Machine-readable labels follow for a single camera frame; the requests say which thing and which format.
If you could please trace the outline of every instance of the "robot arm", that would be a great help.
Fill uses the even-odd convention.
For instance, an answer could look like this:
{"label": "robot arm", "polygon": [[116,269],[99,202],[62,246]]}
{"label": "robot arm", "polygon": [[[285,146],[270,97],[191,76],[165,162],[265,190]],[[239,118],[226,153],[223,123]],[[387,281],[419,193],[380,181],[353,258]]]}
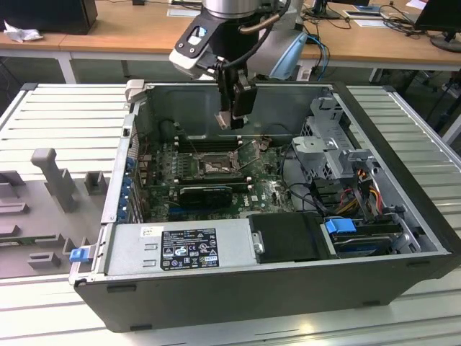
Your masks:
{"label": "robot arm", "polygon": [[176,43],[170,61],[180,71],[194,79],[212,76],[218,83],[221,128],[242,128],[253,110],[257,88],[247,78],[249,68],[279,79],[291,75],[307,35],[293,30],[296,10],[293,21],[286,20],[290,4],[203,0],[201,13]]}

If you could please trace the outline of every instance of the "floor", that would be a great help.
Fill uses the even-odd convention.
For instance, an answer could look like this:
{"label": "floor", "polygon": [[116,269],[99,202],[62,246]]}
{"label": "floor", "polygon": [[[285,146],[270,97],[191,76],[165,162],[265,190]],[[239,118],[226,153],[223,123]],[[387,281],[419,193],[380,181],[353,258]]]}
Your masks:
{"label": "floor", "polygon": [[[0,67],[0,113],[8,106],[10,100],[25,82],[63,83],[59,65],[53,59],[41,58],[4,58],[3,62],[12,74]],[[164,61],[129,61],[131,78],[141,78],[146,81],[188,81],[169,63]],[[74,61],[75,71],[81,83],[125,83],[122,65],[119,61]],[[343,81],[346,84],[369,85],[370,70],[366,68],[327,68],[324,81]],[[404,71],[392,71],[384,79],[384,83],[397,87],[403,80]],[[423,85],[424,76],[419,74],[404,95],[407,102],[420,114],[426,117],[435,102],[441,97],[441,86],[450,78],[449,72],[436,72],[429,85]],[[433,111],[429,123],[434,125],[439,115],[447,109],[454,99],[446,94]],[[461,113],[458,110],[454,118]],[[461,149],[461,141],[453,145],[455,150]]]}

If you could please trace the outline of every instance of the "wooden desk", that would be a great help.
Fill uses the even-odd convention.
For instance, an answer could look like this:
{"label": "wooden desk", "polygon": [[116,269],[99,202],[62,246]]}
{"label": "wooden desk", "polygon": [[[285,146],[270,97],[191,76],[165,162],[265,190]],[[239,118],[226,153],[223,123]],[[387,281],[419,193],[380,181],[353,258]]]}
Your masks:
{"label": "wooden desk", "polygon": [[[420,12],[417,9],[405,6],[406,2],[407,0],[397,0],[395,5],[405,12],[414,14]],[[344,14],[343,10],[351,9],[351,6],[341,4],[330,4],[329,6],[341,14]],[[347,24],[341,20],[335,20],[334,24],[347,27]],[[434,47],[427,36],[407,37],[403,33],[389,28],[360,27],[354,20],[351,20],[350,25],[352,27],[350,30],[341,30],[334,27],[330,22],[322,20],[318,26],[322,43],[330,49],[330,59],[334,66],[348,66],[348,62],[355,62],[354,67],[361,67],[357,66],[357,63],[359,65],[362,63],[362,67],[375,67],[376,63],[398,65],[433,64],[440,67],[445,66],[443,69],[451,65],[453,71],[461,67],[461,54],[447,52]],[[306,27],[312,33],[315,33],[314,25],[306,22]],[[318,58],[318,52],[316,52],[317,54],[313,52],[314,48],[316,46],[305,48],[303,58]]]}
{"label": "wooden desk", "polygon": [[131,1],[96,4],[98,18],[90,33],[67,35],[60,44],[61,50],[169,55],[192,21],[167,17],[168,4],[133,6]]}
{"label": "wooden desk", "polygon": [[[387,0],[374,0],[387,3]],[[418,13],[396,0],[403,11]],[[350,6],[330,4],[341,12]],[[88,35],[47,34],[36,43],[12,43],[0,39],[0,55],[56,58],[68,83],[76,83],[71,66],[73,59],[167,61],[190,18],[167,17],[168,4],[132,6],[131,1],[97,1],[98,19]],[[335,21],[336,25],[345,25]],[[406,37],[389,28],[360,27],[353,20],[350,30],[341,30],[328,21],[319,24],[322,42],[331,52],[330,66],[396,68],[410,70],[457,71],[461,54],[434,47],[427,37]],[[314,25],[306,24],[311,32]],[[301,64],[308,70],[319,58],[316,45],[306,45]]]}

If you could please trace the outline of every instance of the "screw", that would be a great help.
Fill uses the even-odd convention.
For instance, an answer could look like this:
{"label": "screw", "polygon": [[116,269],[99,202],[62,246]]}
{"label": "screw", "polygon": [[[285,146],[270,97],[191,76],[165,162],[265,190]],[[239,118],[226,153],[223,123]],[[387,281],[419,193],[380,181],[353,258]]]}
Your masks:
{"label": "screw", "polygon": [[253,248],[254,248],[254,252],[257,253],[257,254],[263,254],[264,253],[263,247],[262,247],[262,245],[260,243],[253,244]]}

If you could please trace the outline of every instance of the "motherboard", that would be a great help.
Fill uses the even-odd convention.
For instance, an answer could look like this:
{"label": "motherboard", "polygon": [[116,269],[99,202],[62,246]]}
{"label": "motherboard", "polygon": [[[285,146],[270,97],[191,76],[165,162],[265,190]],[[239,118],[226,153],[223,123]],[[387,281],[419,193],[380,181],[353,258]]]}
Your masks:
{"label": "motherboard", "polygon": [[145,218],[196,221],[295,211],[280,177],[283,150],[264,138],[176,137],[163,143],[140,157]]}

